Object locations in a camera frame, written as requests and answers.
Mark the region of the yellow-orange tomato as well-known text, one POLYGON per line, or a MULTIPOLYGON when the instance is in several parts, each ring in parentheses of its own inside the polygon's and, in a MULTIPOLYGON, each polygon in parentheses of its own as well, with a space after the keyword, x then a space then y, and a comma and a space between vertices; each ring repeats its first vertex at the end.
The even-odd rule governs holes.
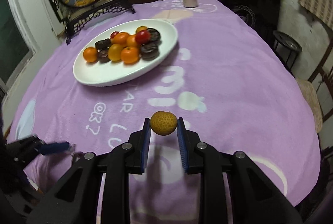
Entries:
POLYGON ((113 44, 108 49, 108 58, 110 61, 120 61, 121 60, 121 52, 122 52, 122 45, 120 44, 113 44))

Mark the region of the wooden chair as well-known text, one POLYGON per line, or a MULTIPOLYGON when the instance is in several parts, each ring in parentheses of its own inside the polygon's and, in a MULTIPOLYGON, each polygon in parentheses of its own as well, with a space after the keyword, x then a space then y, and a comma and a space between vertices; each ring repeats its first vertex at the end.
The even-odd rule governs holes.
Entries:
POLYGON ((332 39, 330 39, 322 59, 307 80, 296 79, 304 99, 311 108, 317 134, 322 130, 323 123, 332 116, 332 108, 324 113, 318 97, 318 91, 324 85, 332 98, 332 67, 330 69, 325 67, 328 58, 332 55, 332 46, 332 39))

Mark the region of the purple tablecloth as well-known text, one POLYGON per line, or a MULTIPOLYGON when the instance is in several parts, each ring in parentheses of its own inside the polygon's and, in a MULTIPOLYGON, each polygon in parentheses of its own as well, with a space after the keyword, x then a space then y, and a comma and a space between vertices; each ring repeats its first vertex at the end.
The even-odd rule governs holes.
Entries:
MULTIPOLYGON (((101 223, 108 154, 158 111, 221 154, 228 223, 302 223, 296 210, 315 186, 320 149, 314 118, 295 78, 269 45, 216 0, 185 10, 156 1, 81 32, 38 71, 9 139, 68 142, 72 153, 38 155, 25 174, 42 191, 25 223, 101 223), (155 68, 128 82, 89 86, 73 75, 84 46, 109 28, 159 19, 178 32, 155 68)), ((129 175, 130 223, 199 223, 200 176, 186 174, 177 128, 151 129, 147 167, 129 175)))

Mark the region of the red cherry tomato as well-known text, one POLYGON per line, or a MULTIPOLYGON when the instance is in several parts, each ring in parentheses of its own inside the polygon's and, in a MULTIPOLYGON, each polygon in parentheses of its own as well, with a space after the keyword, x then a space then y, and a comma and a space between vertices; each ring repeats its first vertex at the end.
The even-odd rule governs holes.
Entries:
POLYGON ((141 30, 135 34, 135 41, 138 45, 144 45, 150 41, 151 34, 148 30, 141 30))
POLYGON ((119 34, 119 31, 115 31, 115 32, 111 33, 110 39, 114 39, 116 37, 116 35, 118 35, 118 34, 119 34))

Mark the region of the dark water chestnut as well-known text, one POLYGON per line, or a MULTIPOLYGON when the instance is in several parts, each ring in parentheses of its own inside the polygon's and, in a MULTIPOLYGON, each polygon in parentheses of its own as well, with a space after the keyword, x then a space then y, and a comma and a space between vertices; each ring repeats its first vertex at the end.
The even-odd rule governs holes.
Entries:
POLYGON ((104 40, 99 40, 95 43, 95 48, 97 51, 108 49, 112 45, 111 40, 109 38, 104 40))
POLYGON ((156 43, 144 44, 140 47, 141 58, 146 61, 151 61, 159 56, 159 47, 156 43))
POLYGON ((154 28, 148 28, 147 31, 150 34, 150 41, 151 42, 160 41, 161 34, 160 34, 160 32, 158 30, 156 30, 154 28))

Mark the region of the white oval plate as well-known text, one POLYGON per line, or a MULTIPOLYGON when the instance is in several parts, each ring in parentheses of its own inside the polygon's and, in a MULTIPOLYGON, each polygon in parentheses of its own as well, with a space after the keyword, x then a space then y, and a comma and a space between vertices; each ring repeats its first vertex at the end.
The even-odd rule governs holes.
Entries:
POLYGON ((176 27, 165 20, 138 19, 100 33, 73 64, 75 79, 89 86, 128 82, 158 66, 174 49, 176 27))

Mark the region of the orange mandarin with stem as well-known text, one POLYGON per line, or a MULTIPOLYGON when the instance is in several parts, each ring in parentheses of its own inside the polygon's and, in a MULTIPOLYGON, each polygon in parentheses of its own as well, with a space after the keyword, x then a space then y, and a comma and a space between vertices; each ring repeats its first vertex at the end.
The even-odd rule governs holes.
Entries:
POLYGON ((128 34, 127 32, 119 32, 111 39, 111 43, 119 44, 121 46, 126 46, 127 39, 129 36, 130 34, 128 34))

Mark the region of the orange kumquat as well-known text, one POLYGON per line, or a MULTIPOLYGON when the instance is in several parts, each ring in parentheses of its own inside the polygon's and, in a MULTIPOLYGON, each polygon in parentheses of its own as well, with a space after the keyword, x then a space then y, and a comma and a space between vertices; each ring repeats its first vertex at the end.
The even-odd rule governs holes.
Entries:
POLYGON ((135 35, 130 35, 126 39, 126 46, 138 47, 138 43, 136 42, 135 35))
POLYGON ((83 58, 87 63, 95 63, 98 60, 98 51, 94 47, 87 47, 83 51, 83 58))

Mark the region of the small yellow-orange fruit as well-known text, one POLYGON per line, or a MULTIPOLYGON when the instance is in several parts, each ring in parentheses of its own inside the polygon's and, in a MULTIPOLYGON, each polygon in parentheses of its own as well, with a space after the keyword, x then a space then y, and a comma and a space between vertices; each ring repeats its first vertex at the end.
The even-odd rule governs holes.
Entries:
POLYGON ((147 29, 147 27, 146 26, 140 26, 140 27, 138 27, 137 29, 136 29, 136 33, 138 33, 138 32, 140 32, 140 31, 145 31, 147 29))

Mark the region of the dark cherry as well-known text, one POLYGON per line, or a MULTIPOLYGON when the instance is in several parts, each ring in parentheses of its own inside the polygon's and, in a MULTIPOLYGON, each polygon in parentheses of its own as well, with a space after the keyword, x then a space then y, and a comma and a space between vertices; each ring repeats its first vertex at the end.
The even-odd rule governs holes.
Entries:
POLYGON ((107 63, 110 61, 109 57, 108 57, 108 49, 103 49, 98 51, 98 60, 101 63, 107 63))

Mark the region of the window frame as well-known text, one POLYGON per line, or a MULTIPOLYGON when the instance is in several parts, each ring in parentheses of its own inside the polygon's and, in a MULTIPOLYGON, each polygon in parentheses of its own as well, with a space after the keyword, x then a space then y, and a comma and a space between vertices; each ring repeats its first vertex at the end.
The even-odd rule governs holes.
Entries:
POLYGON ((6 94, 34 55, 18 0, 1 0, 1 89, 6 94))

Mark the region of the tan longan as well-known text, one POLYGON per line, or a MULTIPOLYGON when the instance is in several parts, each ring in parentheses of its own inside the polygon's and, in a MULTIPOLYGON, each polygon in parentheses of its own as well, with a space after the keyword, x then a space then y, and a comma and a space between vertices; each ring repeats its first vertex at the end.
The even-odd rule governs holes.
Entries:
POLYGON ((177 127, 177 118, 171 112, 158 111, 150 119, 151 129, 159 136, 172 134, 177 127))

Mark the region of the black round stool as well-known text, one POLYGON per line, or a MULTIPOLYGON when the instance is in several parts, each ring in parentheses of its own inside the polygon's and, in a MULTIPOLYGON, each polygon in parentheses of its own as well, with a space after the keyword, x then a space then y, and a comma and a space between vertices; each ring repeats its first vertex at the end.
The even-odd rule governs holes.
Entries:
POLYGON ((280 59, 286 70, 289 73, 292 73, 292 68, 302 52, 301 45, 291 36, 281 31, 274 31, 273 36, 273 51, 280 59))

